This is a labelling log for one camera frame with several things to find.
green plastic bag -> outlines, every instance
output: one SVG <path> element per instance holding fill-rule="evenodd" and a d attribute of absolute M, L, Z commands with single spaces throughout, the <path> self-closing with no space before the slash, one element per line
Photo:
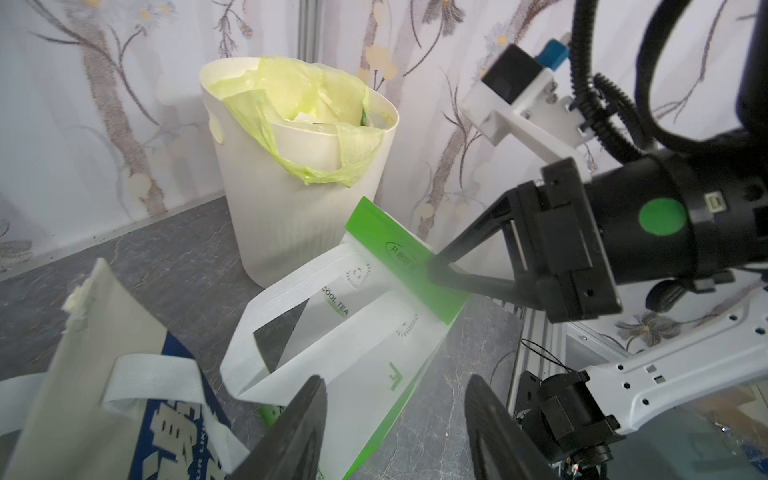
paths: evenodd
<path fill-rule="evenodd" d="M 376 157 L 385 128 L 392 125 L 391 119 L 371 111 L 370 89 L 359 78 L 295 58 L 261 58 L 256 70 L 220 80 L 209 89 L 237 123 L 304 184 L 354 185 Z M 377 119 L 375 127 L 371 118 Z M 281 156 L 273 124 L 337 135 L 341 166 L 323 171 Z"/>

gray stone countertop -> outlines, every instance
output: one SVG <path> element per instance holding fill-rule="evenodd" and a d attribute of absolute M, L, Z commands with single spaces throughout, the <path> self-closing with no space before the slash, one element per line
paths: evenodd
<path fill-rule="evenodd" d="M 0 282 L 0 380 L 44 372 L 64 328 L 67 295 L 105 258 L 118 279 L 197 358 L 251 449 L 266 427 L 257 406 L 221 388 L 219 363 L 246 303 L 262 288 L 243 270 L 225 198 Z M 257 332 L 272 368 L 303 305 Z M 472 374 L 505 403 L 521 321 L 473 296 L 384 444 L 353 478 L 473 478 L 464 419 Z"/>

green circular sticker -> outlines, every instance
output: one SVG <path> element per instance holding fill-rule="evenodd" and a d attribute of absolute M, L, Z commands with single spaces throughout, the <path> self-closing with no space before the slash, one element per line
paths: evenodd
<path fill-rule="evenodd" d="M 688 214 L 683 204 L 673 198 L 654 198 L 643 205 L 637 220 L 643 230 L 663 237 L 677 233 L 685 227 Z"/>

black cable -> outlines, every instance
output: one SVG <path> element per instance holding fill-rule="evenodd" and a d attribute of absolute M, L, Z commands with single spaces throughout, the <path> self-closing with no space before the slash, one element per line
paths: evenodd
<path fill-rule="evenodd" d="M 640 115 L 627 94 L 602 73 L 594 74 L 594 87 L 603 95 L 606 103 L 616 109 L 621 123 L 627 127 L 627 132 L 637 148 L 644 151 L 653 148 L 654 138 L 643 129 Z"/>
<path fill-rule="evenodd" d="M 502 355 L 500 359 L 498 359 L 498 362 L 496 362 L 496 365 L 493 367 L 493 371 L 491 371 L 491 378 L 488 381 L 488 384 L 491 387 L 493 387 L 493 375 L 496 374 L 496 369 L 498 368 L 498 366 L 502 364 L 505 358 L 507 358 L 508 356 L 510 356 L 512 353 L 515 353 L 515 352 L 517 352 L 517 350 L 512 350 L 511 352 L 507 352 L 504 355 Z"/>
<path fill-rule="evenodd" d="M 720 153 L 735 147 L 742 147 L 753 139 L 744 129 L 736 129 L 717 135 L 709 140 L 699 141 L 664 130 L 654 118 L 650 107 L 650 86 L 654 79 L 656 65 L 661 52 L 672 33 L 677 20 L 682 16 L 690 0 L 663 0 L 654 12 L 645 30 L 645 36 L 637 54 L 637 81 L 634 100 L 643 129 L 671 150 L 688 154 Z"/>
<path fill-rule="evenodd" d="M 547 356 L 545 356 L 545 355 L 544 355 L 544 354 L 542 354 L 541 352 L 537 352 L 536 350 L 532 349 L 530 345 L 527 345 L 527 344 L 525 344 L 525 343 L 523 343 L 523 342 L 533 343 L 533 344 L 534 344 L 534 345 L 536 345 L 538 348 L 540 348 L 540 349 L 542 349 L 544 352 L 546 352 L 546 353 L 547 353 L 547 354 L 548 354 L 548 355 L 549 355 L 551 358 L 548 358 Z M 538 343 L 534 342 L 533 340 L 529 340 L 529 339 L 520 339 L 520 344 L 522 344 L 522 345 L 523 345 L 524 347 L 526 347 L 527 349 L 531 350 L 531 351 L 532 351 L 533 353 L 535 353 L 536 355 L 540 356 L 542 359 L 544 359 L 544 360 L 547 360 L 548 362 L 552 362 L 552 363 L 554 363 L 554 364 L 555 364 L 555 365 L 557 365 L 557 366 L 561 366 L 561 367 L 563 367 L 564 369 L 566 369 L 566 370 L 567 370 L 567 371 L 569 371 L 569 372 L 573 372 L 573 371 L 574 371 L 574 370 L 573 370 L 571 367 L 569 367 L 569 366 L 566 366 L 566 365 L 565 365 L 563 362 L 561 362 L 560 360 L 558 360 L 558 358 L 557 358 L 556 356 L 554 356 L 554 354 L 553 354 L 552 352 L 550 352 L 549 350 L 547 350 L 547 349 L 546 349 L 546 348 L 544 348 L 543 346 L 539 345 Z"/>
<path fill-rule="evenodd" d="M 592 35 L 598 0 L 576 0 L 571 34 L 571 85 L 574 106 L 592 128 L 605 150 L 621 164 L 639 159 L 643 152 L 629 142 L 611 123 L 597 91 L 592 86 Z"/>

wall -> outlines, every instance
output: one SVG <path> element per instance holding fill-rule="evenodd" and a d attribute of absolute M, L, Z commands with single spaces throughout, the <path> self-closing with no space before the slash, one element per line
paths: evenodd
<path fill-rule="evenodd" d="M 298 0 L 0 5 L 0 280 L 220 196 L 197 72 L 296 54 Z"/>
<path fill-rule="evenodd" d="M 600 2 L 594 71 L 627 92 L 634 91 L 635 55 L 657 4 Z M 663 126 L 705 138 L 738 125 L 733 103 L 756 4 L 692 2 L 657 69 L 652 100 Z M 572 10 L 572 0 L 326 0 L 320 61 L 357 74 L 401 115 L 376 201 L 434 248 L 504 191 L 540 177 L 543 163 L 532 152 L 513 137 L 493 148 L 456 104 L 508 43 L 535 55 L 570 31 Z M 570 94 L 569 75 L 566 62 L 556 72 L 560 96 Z M 594 174 L 618 166 L 595 141 L 583 152 Z M 497 242 L 459 265 L 509 277 L 505 258 Z M 645 311 L 652 283 L 621 287 L 624 313 L 590 327 L 634 353 L 706 322 L 760 285 L 756 275 L 737 279 L 716 294 L 689 295 L 668 317 Z"/>

